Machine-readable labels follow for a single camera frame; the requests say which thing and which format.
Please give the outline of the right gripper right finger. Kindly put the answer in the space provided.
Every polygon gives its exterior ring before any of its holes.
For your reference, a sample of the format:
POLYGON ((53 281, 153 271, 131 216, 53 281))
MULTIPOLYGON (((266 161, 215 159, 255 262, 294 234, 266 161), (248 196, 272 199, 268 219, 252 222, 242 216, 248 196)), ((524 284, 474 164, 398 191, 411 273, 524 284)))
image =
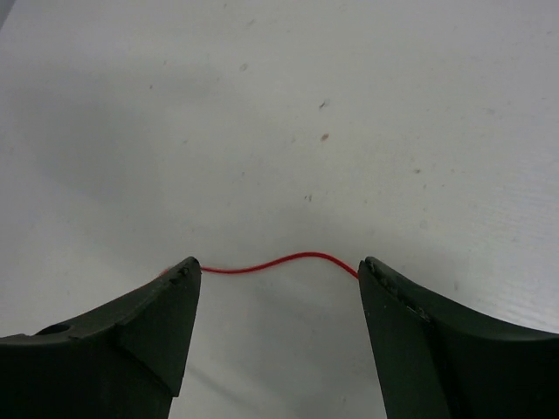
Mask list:
POLYGON ((389 418, 556 418, 558 336, 479 313, 368 257, 362 307, 389 418))

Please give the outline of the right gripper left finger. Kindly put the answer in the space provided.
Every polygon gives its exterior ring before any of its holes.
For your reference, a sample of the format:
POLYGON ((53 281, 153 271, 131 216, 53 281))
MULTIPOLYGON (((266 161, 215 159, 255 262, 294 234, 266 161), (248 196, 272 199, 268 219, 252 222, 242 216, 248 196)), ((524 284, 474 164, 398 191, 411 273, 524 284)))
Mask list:
POLYGON ((1 339, 3 418, 166 418, 180 394, 201 288, 186 258, 34 335, 1 339))

